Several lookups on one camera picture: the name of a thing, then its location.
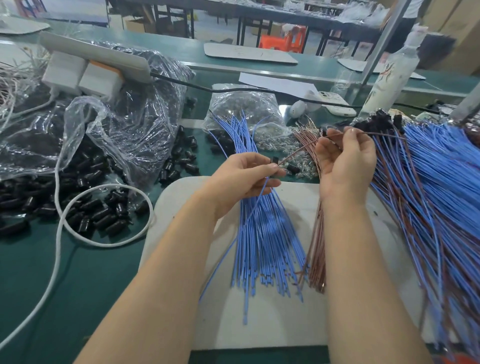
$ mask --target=hand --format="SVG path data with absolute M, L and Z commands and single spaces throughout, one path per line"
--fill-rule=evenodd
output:
M 216 170 L 198 192 L 212 201 L 217 219 L 225 216 L 241 199 L 259 196 L 266 177 L 285 176 L 285 170 L 270 158 L 254 152 L 234 154 Z M 270 178 L 263 191 L 269 194 L 280 180 Z
M 368 186 L 377 164 L 374 141 L 361 130 L 350 126 L 344 129 L 343 134 L 328 129 L 327 136 L 338 146 L 322 137 L 315 147 L 322 167 L 322 203 L 328 208 L 341 199 L 342 203 L 365 205 Z

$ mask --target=black cable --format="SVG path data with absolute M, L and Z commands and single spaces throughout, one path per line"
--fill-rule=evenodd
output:
M 235 92 L 235 91 L 262 91 L 262 92 L 268 92 L 268 93 L 271 93 L 271 94 L 283 94 L 283 95 L 288 95 L 288 96 L 292 96 L 290 95 L 289 93 L 286 93 L 286 92 L 280 92 L 280 91 L 273 91 L 273 90 L 270 90 L 268 88 L 262 88 L 262 87 L 256 87 L 256 88 L 249 88 L 249 87 L 246 87 L 246 88 L 227 88 L 227 89 L 223 89 L 223 90 L 214 90 L 214 89 L 211 89 L 211 88 L 208 88 L 208 87 L 204 87 L 204 86 L 200 86 L 200 85 L 195 85 L 195 84 L 191 84 L 190 82 L 186 82 L 186 81 L 181 81 L 181 80 L 177 80 L 175 78 L 171 78 L 171 77 L 168 77 L 168 76 L 164 76 L 162 74 L 159 74 L 159 73 L 156 73 L 156 72 L 150 72 L 150 75 L 152 77 L 155 77 L 155 78 L 158 78 L 160 80 L 164 80 L 164 81 L 169 81 L 169 82 L 172 82 L 174 84 L 179 84 L 179 85 L 183 85 L 183 86 L 188 86 L 188 87 L 192 87 L 192 88 L 196 88 L 198 90 L 202 90 L 202 91 L 205 91 L 205 92 L 209 92 L 211 94 L 223 94 L 225 92 Z M 301 101 L 304 101 L 304 102 L 310 102 L 312 104 L 321 104 L 321 105 L 328 105 L 328 106 L 340 106 L 342 108 L 352 108 L 352 109 L 361 109 L 363 108 L 363 105 L 343 105 L 343 104 L 336 104 L 334 102 L 326 102 L 326 101 L 319 101 L 319 100 L 311 100 L 309 98 L 303 98 L 303 97 L 296 97 L 298 100 L 301 100 Z M 414 105 L 409 105 L 409 104 L 402 104 L 402 103 L 395 103 L 394 105 L 397 105 L 397 106 L 404 106 L 404 107 L 407 107 L 407 108 L 411 108 L 411 109 L 415 109 L 415 110 L 420 110 L 420 111 L 426 111 L 426 112 L 429 112 L 429 113 L 432 113 L 432 114 L 436 114 L 436 115 L 440 115 L 441 113 L 438 112 L 438 111 L 433 111 L 433 110 L 430 110 L 430 109 L 426 109 L 426 108 L 421 108 L 419 106 L 414 106 Z

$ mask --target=black pants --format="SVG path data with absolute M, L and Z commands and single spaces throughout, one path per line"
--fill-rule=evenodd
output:
M 407 36 L 410 34 L 413 25 L 415 25 L 416 18 L 403 18 L 398 25 L 397 29 L 392 35 L 390 42 L 388 42 L 385 52 L 395 53 L 396 51 L 402 49 Z

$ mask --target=person's right hand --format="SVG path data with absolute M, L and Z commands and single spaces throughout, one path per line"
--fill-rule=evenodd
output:
M 327 136 L 338 146 L 332 140 L 321 137 L 315 147 L 322 167 L 322 204 L 325 207 L 336 203 L 365 205 L 377 163 L 374 141 L 361 130 L 350 126 L 344 129 L 343 134 L 328 129 Z

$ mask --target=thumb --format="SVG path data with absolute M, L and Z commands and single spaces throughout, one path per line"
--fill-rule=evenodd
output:
M 245 170 L 246 175 L 248 176 L 248 182 L 254 184 L 258 180 L 261 180 L 265 177 L 270 177 L 271 175 L 278 172 L 279 166 L 276 163 L 264 164 L 261 166 L 247 168 Z
M 343 133 L 343 151 L 350 152 L 350 151 L 360 151 L 360 144 L 357 140 L 357 134 L 360 130 L 355 128 L 349 128 L 345 130 Z

